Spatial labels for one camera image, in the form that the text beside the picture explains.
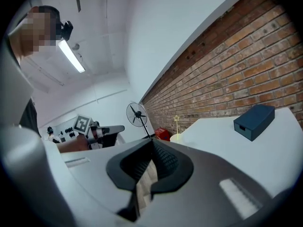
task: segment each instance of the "fluorescent light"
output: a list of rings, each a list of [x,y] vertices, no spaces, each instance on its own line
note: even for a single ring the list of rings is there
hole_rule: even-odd
[[[70,60],[72,65],[78,70],[78,72],[82,73],[85,69],[81,66],[80,62],[78,61],[77,57],[71,51],[70,47],[66,43],[65,40],[62,40],[58,43],[60,49],[63,51],[65,56]]]

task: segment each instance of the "white table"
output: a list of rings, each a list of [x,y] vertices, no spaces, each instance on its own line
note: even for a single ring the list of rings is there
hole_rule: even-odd
[[[296,182],[303,167],[303,131],[289,108],[251,142],[234,130],[234,117],[199,119],[181,144],[216,154],[261,184],[274,197]]]

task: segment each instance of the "red box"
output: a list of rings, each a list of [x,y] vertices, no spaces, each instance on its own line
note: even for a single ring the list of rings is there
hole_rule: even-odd
[[[158,128],[155,131],[157,139],[170,141],[169,132],[164,128]]]

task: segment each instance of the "dark blue box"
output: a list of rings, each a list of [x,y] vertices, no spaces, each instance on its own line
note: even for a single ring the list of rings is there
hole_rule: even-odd
[[[233,125],[235,131],[253,141],[270,125],[274,118],[275,107],[257,104],[235,119]]]

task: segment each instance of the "white strip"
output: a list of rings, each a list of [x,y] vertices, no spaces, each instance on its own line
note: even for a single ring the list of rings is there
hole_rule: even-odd
[[[90,160],[88,158],[84,157],[84,158],[80,158],[80,159],[76,159],[76,160],[66,161],[65,164],[68,168],[71,168],[74,166],[82,165],[87,162],[90,162]]]
[[[85,69],[82,67],[82,65],[78,61],[77,57],[71,51],[67,42],[65,40],[62,40],[58,43],[58,45],[59,45],[60,49],[63,51],[63,53],[65,54],[65,56],[70,60],[72,65],[78,70],[78,72],[80,72],[80,73],[84,72]]]
[[[246,219],[258,211],[258,207],[243,194],[231,179],[225,179],[219,185],[242,219]]]

